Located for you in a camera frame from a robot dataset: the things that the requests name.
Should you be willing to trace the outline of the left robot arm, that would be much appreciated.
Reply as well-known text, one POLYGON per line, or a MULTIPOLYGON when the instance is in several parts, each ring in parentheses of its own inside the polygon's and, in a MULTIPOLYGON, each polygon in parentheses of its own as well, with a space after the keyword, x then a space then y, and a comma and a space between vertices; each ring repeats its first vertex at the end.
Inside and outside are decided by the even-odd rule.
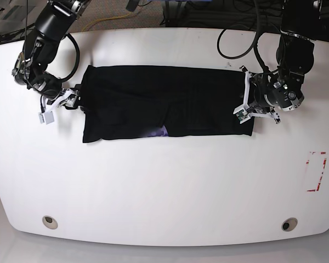
POLYGON ((272 113, 298 108, 304 100, 302 84, 314 64, 314 41, 321 30, 321 1, 285 1, 279 28, 280 41, 276 52, 276 72, 269 70, 258 48, 254 54, 263 70, 251 79, 254 102, 249 110, 272 113))

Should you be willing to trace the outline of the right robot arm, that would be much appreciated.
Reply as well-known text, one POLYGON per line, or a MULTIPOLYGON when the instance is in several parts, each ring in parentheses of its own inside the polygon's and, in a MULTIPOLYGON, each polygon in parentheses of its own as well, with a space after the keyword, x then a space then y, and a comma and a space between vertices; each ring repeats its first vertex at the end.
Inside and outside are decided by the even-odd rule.
POLYGON ((14 80, 19 85, 37 92, 41 99, 48 99, 68 110, 78 108, 79 85, 64 89, 63 83, 76 73, 80 63, 80 49, 69 33, 72 24, 84 13, 90 1, 48 1, 35 21, 34 29, 24 36, 24 46, 12 70, 14 80), (68 38, 76 51, 72 71, 64 78, 47 72, 47 66, 57 55, 60 42, 68 38))

